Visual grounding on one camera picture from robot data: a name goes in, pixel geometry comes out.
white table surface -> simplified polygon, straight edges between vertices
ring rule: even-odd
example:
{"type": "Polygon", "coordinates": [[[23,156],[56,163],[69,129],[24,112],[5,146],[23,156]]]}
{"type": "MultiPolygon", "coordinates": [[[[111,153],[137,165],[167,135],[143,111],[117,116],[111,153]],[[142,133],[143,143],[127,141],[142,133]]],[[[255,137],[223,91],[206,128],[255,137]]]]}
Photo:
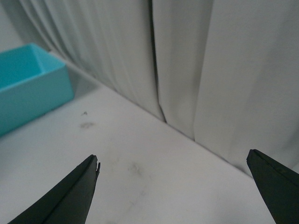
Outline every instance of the white table surface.
{"type": "Polygon", "coordinates": [[[101,169],[87,224],[274,224],[249,176],[69,72],[73,101],[0,137],[0,223],[95,154],[101,169]]]}

stain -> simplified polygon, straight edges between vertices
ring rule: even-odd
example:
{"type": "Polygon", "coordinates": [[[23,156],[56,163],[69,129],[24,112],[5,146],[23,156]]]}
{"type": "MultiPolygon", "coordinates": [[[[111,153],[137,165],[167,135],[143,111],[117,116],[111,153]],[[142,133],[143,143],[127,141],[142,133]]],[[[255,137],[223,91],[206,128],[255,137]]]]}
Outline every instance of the stain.
{"type": "Polygon", "coordinates": [[[134,176],[143,176],[143,168],[137,162],[132,162],[128,167],[128,171],[134,176]]]}
{"type": "Polygon", "coordinates": [[[82,123],[80,125],[80,128],[82,128],[82,129],[88,129],[88,128],[92,127],[92,126],[95,126],[95,123],[93,123],[93,122],[85,122],[85,123],[82,123]]]}

teal box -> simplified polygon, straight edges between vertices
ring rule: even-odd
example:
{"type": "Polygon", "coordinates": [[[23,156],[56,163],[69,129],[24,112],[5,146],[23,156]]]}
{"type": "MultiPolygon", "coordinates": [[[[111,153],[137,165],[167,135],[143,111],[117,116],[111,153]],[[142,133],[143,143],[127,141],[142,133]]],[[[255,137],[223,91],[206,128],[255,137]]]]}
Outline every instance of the teal box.
{"type": "Polygon", "coordinates": [[[0,53],[0,136],[74,98],[65,63],[31,43],[0,53]]]}

blue plastic container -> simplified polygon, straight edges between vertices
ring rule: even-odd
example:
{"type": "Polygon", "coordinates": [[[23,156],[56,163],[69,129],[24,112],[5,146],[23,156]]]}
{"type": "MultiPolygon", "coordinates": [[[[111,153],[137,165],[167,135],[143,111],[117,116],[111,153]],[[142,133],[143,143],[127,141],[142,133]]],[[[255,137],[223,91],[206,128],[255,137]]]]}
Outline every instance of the blue plastic container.
{"type": "Polygon", "coordinates": [[[73,99],[65,63],[35,44],[0,53],[0,136],[73,99]]]}

white curtain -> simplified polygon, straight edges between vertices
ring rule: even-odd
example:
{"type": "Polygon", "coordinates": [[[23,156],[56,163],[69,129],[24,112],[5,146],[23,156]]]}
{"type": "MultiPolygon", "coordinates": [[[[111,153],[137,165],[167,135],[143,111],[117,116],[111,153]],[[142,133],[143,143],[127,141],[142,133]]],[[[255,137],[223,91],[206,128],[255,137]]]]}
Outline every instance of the white curtain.
{"type": "Polygon", "coordinates": [[[257,148],[299,171],[297,0],[19,2],[50,49],[239,169],[257,148]]]}

